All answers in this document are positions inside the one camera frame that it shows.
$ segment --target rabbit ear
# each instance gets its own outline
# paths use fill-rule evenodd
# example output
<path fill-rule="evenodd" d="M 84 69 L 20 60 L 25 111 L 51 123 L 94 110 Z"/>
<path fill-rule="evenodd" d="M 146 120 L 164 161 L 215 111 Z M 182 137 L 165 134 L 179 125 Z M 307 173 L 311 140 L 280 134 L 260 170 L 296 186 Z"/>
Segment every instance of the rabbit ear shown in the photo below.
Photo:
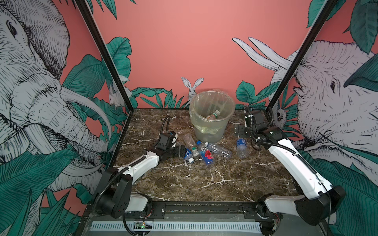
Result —
<path fill-rule="evenodd" d="M 186 79 L 186 78 L 184 78 L 184 77 L 181 77 L 181 79 L 183 80 L 184 85 L 185 85 L 186 87 L 188 87 L 188 88 L 191 88 L 191 87 L 192 87 L 192 85 L 190 84 L 190 82 L 189 82 L 188 79 Z"/>
<path fill-rule="evenodd" d="M 198 80 L 194 83 L 193 88 L 199 86 L 202 82 L 203 82 L 203 78 L 198 79 Z"/>

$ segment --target water bottle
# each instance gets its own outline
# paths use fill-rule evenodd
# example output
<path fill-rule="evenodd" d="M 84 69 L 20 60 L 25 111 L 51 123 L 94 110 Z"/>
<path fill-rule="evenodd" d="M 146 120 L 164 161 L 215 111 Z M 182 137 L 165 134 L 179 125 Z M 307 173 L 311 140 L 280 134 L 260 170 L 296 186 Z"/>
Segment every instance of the water bottle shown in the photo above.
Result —
<path fill-rule="evenodd" d="M 245 139 L 238 139 L 236 141 L 237 154 L 240 159 L 248 157 L 247 153 L 247 141 Z"/>
<path fill-rule="evenodd" d="M 189 150 L 191 149 L 193 152 L 193 156 L 198 156 L 200 153 L 198 150 L 195 148 L 196 144 L 190 134 L 184 134 L 183 135 L 183 140 L 186 144 L 187 147 L 189 147 Z"/>
<path fill-rule="evenodd" d="M 203 161 L 207 166 L 214 163 L 214 157 L 212 156 L 210 150 L 206 147 L 205 144 L 201 143 L 201 141 L 197 142 L 197 146 L 200 150 L 200 154 L 202 156 Z"/>
<path fill-rule="evenodd" d="M 219 115 L 220 115 L 220 112 L 218 110 L 215 110 L 215 112 L 212 113 L 211 115 L 207 116 L 206 119 L 208 119 L 208 120 L 216 120 L 216 119 L 218 119 Z"/>
<path fill-rule="evenodd" d="M 194 163 L 193 154 L 189 149 L 186 149 L 184 160 L 187 160 L 190 163 Z"/>
<path fill-rule="evenodd" d="M 224 147 L 221 147 L 220 145 L 216 145 L 213 143 L 206 142 L 205 145 L 208 147 L 208 149 L 215 154 L 220 155 L 221 157 L 225 158 L 231 158 L 232 152 L 228 149 L 225 149 Z"/>

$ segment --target black metal frame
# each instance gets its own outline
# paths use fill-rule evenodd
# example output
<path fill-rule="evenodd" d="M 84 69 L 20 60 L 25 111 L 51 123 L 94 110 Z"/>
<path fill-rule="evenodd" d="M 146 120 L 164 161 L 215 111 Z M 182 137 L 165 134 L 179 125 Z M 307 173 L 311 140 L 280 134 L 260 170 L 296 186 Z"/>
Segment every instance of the black metal frame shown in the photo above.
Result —
<path fill-rule="evenodd" d="M 112 60 L 112 58 L 111 58 L 111 56 L 108 52 L 108 49 L 106 48 L 106 45 L 105 45 L 104 41 L 102 40 L 101 34 L 98 31 L 96 22 L 92 17 L 92 13 L 90 12 L 90 10 L 87 7 L 86 0 L 75 0 L 75 1 L 76 1 L 76 4 L 77 4 L 79 11 L 81 12 L 81 15 L 83 16 L 85 23 L 88 26 L 89 31 L 92 34 L 93 40 L 96 43 L 98 50 L 100 51 L 101 56 L 102 56 L 103 60 L 105 61 L 106 66 L 109 69 L 110 75 L 113 77 L 114 82 L 116 83 L 118 90 L 120 91 L 120 93 L 122 95 L 123 100 L 125 100 L 125 104 L 126 104 L 127 109 L 130 112 L 132 112 L 134 110 L 134 108 L 133 108 L 133 106 L 130 102 L 129 97 L 127 96 L 127 94 L 125 92 L 125 88 L 123 87 L 123 84 L 122 84 L 122 82 L 119 78 L 117 69 L 113 64 L 113 60 Z"/>
<path fill-rule="evenodd" d="M 325 3 L 323 9 L 319 13 L 318 17 L 314 21 L 313 26 L 308 32 L 306 39 L 303 41 L 302 46 L 298 50 L 297 55 L 295 56 L 293 62 L 291 63 L 289 69 L 287 70 L 285 76 L 283 77 L 280 85 L 278 86 L 277 91 L 273 95 L 273 98 L 270 100 L 269 105 L 268 105 L 269 107 L 273 108 L 274 104 L 280 98 L 285 87 L 287 86 L 291 78 L 293 77 L 295 70 L 300 65 L 302 59 L 306 55 L 312 42 L 314 42 L 316 36 L 318 35 L 319 31 L 323 27 L 325 21 L 327 20 L 329 14 L 331 13 L 332 9 L 335 7 L 337 2 L 338 0 L 327 0 L 327 2 Z"/>

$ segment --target marble table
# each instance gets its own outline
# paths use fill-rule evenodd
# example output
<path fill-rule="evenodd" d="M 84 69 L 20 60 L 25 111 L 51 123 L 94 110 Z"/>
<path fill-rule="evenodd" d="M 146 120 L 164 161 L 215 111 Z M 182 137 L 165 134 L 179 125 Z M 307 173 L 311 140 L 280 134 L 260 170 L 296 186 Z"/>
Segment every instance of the marble table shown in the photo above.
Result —
<path fill-rule="evenodd" d="M 197 141 L 188 110 L 135 110 L 115 166 L 132 162 L 142 155 L 143 148 L 152 146 L 167 114 L 171 116 L 169 130 L 178 134 L 178 142 L 186 133 Z M 235 111 L 218 142 L 233 152 L 232 158 L 215 155 L 215 164 L 210 168 L 200 158 L 193 164 L 170 158 L 139 178 L 133 192 L 144 193 L 154 201 L 256 201 L 268 193 L 297 195 L 289 172 L 264 148 L 256 151 L 248 142 L 248 158 L 238 158 L 233 132 L 234 124 L 243 123 L 241 114 Z"/>

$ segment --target bottle in trash can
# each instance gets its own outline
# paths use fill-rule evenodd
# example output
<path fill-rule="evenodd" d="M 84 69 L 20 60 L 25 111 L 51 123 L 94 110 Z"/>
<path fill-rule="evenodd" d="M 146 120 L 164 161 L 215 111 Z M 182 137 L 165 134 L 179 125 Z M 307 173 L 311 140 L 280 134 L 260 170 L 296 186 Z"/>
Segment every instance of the bottle in trash can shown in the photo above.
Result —
<path fill-rule="evenodd" d="M 190 163 L 194 163 L 193 154 L 189 149 L 186 149 L 184 160 L 187 160 Z"/>
<path fill-rule="evenodd" d="M 215 154 L 220 155 L 221 157 L 225 158 L 231 158 L 232 152 L 228 149 L 225 149 L 224 147 L 221 147 L 220 145 L 205 142 L 205 145 L 208 147 L 208 149 Z"/>
<path fill-rule="evenodd" d="M 236 141 L 236 149 L 237 149 L 237 154 L 240 159 L 244 159 L 248 157 L 247 153 L 247 141 L 245 139 L 239 138 Z"/>
<path fill-rule="evenodd" d="M 211 165 L 214 163 L 214 157 L 212 156 L 210 150 L 201 141 L 197 141 L 197 146 L 200 150 L 203 161 L 206 165 Z"/>
<path fill-rule="evenodd" d="M 198 150 L 195 148 L 196 144 L 192 138 L 192 136 L 190 134 L 184 134 L 183 135 L 183 140 L 186 144 L 187 147 L 189 147 L 189 150 L 191 149 L 192 152 L 193 152 L 193 156 L 198 156 L 199 155 L 199 152 Z"/>
<path fill-rule="evenodd" d="M 208 120 L 216 120 L 216 119 L 218 119 L 219 115 L 220 115 L 220 112 L 218 110 L 215 110 L 215 112 L 212 113 L 211 115 L 207 116 L 206 119 L 208 119 Z"/>

